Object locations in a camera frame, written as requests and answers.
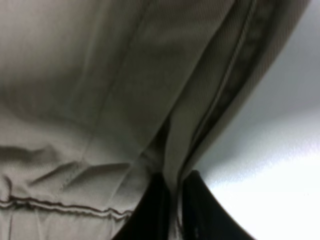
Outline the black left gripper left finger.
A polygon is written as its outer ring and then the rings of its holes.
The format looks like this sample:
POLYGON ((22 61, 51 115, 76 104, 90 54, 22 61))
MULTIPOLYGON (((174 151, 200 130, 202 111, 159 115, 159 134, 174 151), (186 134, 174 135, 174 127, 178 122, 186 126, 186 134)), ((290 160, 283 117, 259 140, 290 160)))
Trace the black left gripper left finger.
POLYGON ((114 240, 167 240, 171 195, 163 175, 156 173, 131 217, 114 240))

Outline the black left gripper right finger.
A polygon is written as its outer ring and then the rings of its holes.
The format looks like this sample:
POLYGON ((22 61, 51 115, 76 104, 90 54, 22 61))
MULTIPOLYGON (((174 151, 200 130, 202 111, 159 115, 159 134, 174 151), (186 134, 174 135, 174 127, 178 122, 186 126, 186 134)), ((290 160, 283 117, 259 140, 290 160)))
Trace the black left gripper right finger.
POLYGON ((182 181, 179 219, 184 240, 253 238, 220 205, 197 170, 191 171, 182 181))

